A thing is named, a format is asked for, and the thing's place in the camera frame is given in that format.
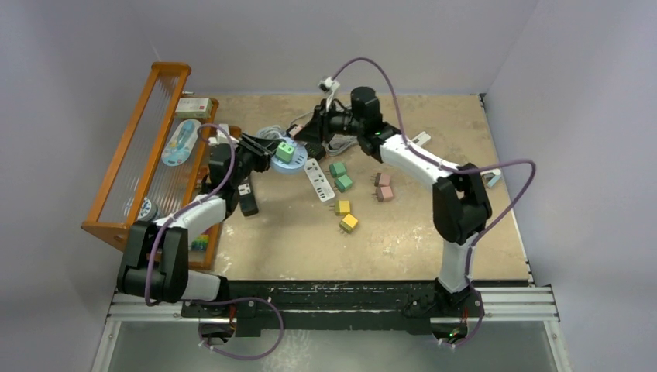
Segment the short black power strip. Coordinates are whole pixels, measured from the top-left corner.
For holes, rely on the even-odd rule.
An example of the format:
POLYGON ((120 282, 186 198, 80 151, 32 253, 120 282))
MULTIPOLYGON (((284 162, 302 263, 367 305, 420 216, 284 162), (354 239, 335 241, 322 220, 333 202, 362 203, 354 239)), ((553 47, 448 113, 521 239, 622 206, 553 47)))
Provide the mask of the short black power strip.
POLYGON ((308 158, 317 160, 318 162, 325 159, 327 156, 326 149, 323 145, 318 143, 306 143, 304 148, 307 150, 308 158))

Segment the long black power strip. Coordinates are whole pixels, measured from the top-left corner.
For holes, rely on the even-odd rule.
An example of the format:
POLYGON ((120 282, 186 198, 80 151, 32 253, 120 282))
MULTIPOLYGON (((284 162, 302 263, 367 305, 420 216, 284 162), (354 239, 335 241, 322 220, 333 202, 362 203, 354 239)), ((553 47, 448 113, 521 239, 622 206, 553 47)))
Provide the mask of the long black power strip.
POLYGON ((238 186, 239 207, 244 217, 250 217, 259 213, 256 198, 253 192, 253 184, 250 176, 247 176, 238 186))

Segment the round blue power hub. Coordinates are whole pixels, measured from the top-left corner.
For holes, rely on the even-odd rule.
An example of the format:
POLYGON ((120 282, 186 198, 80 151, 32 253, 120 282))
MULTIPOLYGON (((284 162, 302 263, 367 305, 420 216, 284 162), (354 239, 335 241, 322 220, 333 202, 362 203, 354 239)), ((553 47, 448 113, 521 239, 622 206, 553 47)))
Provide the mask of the round blue power hub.
POLYGON ((270 166, 281 174, 295 174, 304 168, 308 151, 289 137, 281 137, 270 160, 270 166))

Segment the white power strip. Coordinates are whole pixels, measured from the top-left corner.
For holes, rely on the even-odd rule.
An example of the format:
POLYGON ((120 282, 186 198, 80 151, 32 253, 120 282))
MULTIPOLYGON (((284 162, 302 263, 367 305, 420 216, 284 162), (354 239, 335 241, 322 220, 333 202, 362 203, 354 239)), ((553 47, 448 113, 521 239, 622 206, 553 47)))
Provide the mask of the white power strip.
POLYGON ((310 158, 305 162, 304 172, 321 202, 330 202, 335 198, 335 192, 316 159, 310 158))

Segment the green charger plug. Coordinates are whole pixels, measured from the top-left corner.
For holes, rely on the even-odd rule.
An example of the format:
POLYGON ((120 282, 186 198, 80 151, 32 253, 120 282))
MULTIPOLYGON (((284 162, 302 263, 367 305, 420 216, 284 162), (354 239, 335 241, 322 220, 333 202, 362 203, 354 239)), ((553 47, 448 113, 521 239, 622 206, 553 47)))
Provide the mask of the green charger plug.
POLYGON ((338 191, 345 192, 353 186, 353 180, 348 174, 343 174, 334 179, 334 185, 338 191))

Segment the pink charger plug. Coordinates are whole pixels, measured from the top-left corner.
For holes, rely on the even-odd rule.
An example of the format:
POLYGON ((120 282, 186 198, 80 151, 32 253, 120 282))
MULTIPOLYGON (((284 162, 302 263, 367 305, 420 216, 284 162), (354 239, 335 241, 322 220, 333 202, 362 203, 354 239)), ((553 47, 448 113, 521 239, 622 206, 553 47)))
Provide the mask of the pink charger plug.
POLYGON ((375 187, 373 197, 378 202, 389 202, 394 198, 394 192, 391 186, 378 186, 375 187))
POLYGON ((376 173, 373 177, 373 185, 375 187, 389 187, 391 183, 391 176, 386 173, 376 173))

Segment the yellow charger plug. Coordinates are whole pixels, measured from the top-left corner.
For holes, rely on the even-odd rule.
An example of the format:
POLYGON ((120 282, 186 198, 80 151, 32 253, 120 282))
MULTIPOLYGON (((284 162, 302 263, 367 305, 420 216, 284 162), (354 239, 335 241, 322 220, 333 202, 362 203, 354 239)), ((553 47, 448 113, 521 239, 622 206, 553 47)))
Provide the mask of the yellow charger plug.
POLYGON ((351 213, 351 203, 348 200, 336 200, 332 207, 335 215, 345 216, 351 213))

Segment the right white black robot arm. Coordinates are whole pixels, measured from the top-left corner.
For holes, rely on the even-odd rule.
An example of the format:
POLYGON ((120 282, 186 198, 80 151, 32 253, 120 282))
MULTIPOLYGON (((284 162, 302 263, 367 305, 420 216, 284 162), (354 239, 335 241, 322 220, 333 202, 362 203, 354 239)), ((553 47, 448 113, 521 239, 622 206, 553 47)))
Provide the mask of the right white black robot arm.
POLYGON ((433 223, 444 240, 435 297, 426 305, 413 298, 402 311, 411 317, 438 310, 454 315, 473 294, 470 268, 474 241, 492 216, 483 182, 474 174, 473 164, 444 164, 386 122, 374 89, 357 87, 349 97, 348 108, 322 99, 306 124, 294 125, 288 132, 294 140, 317 144, 327 144, 336 135, 353 136, 366 155, 431 189, 433 223))

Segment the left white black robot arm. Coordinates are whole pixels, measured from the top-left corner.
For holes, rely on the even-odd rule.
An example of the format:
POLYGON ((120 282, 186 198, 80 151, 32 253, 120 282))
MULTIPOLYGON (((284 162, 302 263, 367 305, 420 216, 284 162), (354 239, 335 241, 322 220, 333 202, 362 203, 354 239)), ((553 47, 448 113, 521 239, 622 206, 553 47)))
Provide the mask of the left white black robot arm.
POLYGON ((137 221, 129 229, 117 276, 117 290, 159 302, 197 300, 213 317, 226 314, 231 296, 222 277, 189 268, 188 247, 212 226, 227 219, 239 204, 239 185, 252 172, 264 172, 281 139, 242 135, 210 147, 204 186, 188 205, 166 218, 137 221))

